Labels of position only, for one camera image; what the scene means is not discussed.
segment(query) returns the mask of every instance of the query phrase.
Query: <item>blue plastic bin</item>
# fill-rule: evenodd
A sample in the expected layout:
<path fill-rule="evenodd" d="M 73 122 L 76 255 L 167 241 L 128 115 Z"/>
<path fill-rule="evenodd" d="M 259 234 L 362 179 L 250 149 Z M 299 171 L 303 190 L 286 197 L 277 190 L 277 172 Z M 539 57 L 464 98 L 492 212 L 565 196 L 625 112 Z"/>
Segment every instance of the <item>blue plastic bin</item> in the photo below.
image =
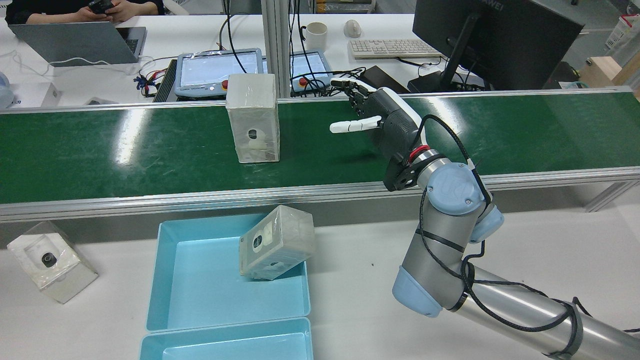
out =
<path fill-rule="evenodd" d="M 273 281 L 239 273 L 239 238 L 265 216 L 160 224 L 147 330 L 195 329 L 308 315 L 306 263 Z"/>
<path fill-rule="evenodd" d="M 313 360 L 306 318 L 158 332 L 142 340 L 140 360 Z"/>

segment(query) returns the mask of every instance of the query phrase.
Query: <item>desk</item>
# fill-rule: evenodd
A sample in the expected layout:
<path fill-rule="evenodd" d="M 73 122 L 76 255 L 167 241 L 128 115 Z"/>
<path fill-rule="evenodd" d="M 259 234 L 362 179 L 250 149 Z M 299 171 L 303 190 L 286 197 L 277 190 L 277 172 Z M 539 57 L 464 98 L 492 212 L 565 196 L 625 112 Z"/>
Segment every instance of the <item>desk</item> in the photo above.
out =
<path fill-rule="evenodd" d="M 199 16 L 146 16 L 135 17 L 121 27 L 145 26 L 147 40 L 142 52 L 141 64 L 151 58 L 177 56 L 217 49 L 218 31 L 226 19 L 222 15 Z M 342 27 L 349 19 L 356 19 L 363 29 L 362 38 L 416 38 L 412 33 L 413 15 L 301 15 L 301 24 L 321 21 L 328 26 L 328 47 L 325 56 L 333 70 L 350 70 L 355 67 L 380 66 L 406 85 L 417 76 L 417 67 L 396 60 L 354 60 L 347 52 L 348 38 Z M 236 49 L 259 47 L 264 53 L 264 34 L 261 15 L 236 15 L 232 20 L 232 34 Z M 223 43 L 228 48 L 227 33 Z M 81 106 L 92 97 L 115 101 L 120 104 L 150 102 L 135 87 L 133 79 L 140 68 L 138 64 L 95 65 L 85 67 L 54 68 L 45 76 L 39 73 L 47 69 L 47 63 L 24 42 L 19 42 L 5 21 L 0 21 L 0 55 L 17 51 L 23 67 L 13 56 L 0 57 L 0 69 L 12 83 L 52 82 L 62 92 L 59 106 Z M 301 50 L 298 34 L 294 32 L 294 50 Z M 169 60 L 159 60 L 145 68 L 145 72 L 163 69 Z M 426 74 L 429 68 L 422 69 Z"/>
<path fill-rule="evenodd" d="M 578 296 L 594 316 L 619 329 L 637 327 L 640 286 L 630 274 L 640 271 L 640 228 L 632 221 L 638 211 L 636 203 L 591 214 L 571 207 L 508 213 L 488 240 L 487 255 L 474 263 L 558 299 Z M 545 359 L 459 315 L 442 311 L 426 318 L 393 298 L 416 223 L 316 228 L 317 253 L 308 261 L 314 359 Z M 156 241 L 110 240 L 80 246 L 100 277 L 63 306 L 39 294 L 0 250 L 3 359 L 137 359 Z"/>

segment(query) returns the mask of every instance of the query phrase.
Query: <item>white mug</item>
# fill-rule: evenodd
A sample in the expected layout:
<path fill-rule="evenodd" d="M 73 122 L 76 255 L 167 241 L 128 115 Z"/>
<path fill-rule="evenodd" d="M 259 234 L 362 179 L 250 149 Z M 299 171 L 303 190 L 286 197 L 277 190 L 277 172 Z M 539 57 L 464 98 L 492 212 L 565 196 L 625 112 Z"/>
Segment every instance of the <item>white mug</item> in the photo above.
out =
<path fill-rule="evenodd" d="M 305 40 L 305 49 L 326 50 L 326 31 L 327 27 L 322 22 L 310 22 L 307 26 L 301 27 L 301 34 L 304 31 L 303 39 Z"/>

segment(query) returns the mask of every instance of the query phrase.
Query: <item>person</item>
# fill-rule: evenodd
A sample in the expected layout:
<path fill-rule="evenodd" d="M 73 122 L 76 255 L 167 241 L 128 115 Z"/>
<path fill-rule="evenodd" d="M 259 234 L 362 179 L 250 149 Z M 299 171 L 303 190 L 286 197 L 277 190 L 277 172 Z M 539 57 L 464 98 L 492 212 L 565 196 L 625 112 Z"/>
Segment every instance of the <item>person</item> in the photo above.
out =
<path fill-rule="evenodd" d="M 96 14 L 87 7 L 91 0 L 13 0 L 6 7 L 6 22 L 48 24 L 52 22 L 123 22 L 137 15 L 164 15 L 162 0 L 112 0 L 114 7 Z"/>

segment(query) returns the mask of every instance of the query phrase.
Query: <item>keyboard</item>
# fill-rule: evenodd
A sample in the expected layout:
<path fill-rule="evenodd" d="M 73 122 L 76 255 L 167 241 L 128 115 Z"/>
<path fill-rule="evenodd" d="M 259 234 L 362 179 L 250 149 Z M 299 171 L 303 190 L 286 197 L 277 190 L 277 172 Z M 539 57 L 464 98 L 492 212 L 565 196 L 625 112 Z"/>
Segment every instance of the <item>keyboard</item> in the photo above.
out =
<path fill-rule="evenodd" d="M 419 39 L 349 40 L 354 59 L 437 58 L 442 55 Z"/>
<path fill-rule="evenodd" d="M 132 53 L 136 53 L 136 48 L 138 47 L 138 40 L 137 39 L 129 39 L 129 40 L 124 40 L 124 42 L 127 43 L 127 46 L 129 46 L 129 49 L 131 50 Z"/>

